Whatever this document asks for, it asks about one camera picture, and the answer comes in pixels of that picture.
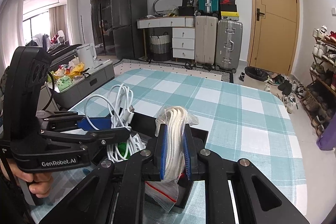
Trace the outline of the person's left hand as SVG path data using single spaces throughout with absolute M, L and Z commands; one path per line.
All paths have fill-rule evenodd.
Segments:
M 1 182 L 1 197 L 11 197 L 19 186 L 19 179 L 29 183 L 30 193 L 37 198 L 46 198 L 50 195 L 52 183 L 54 181 L 52 173 L 25 173 L 20 170 L 11 159 L 1 160 L 1 173 L 4 180 Z

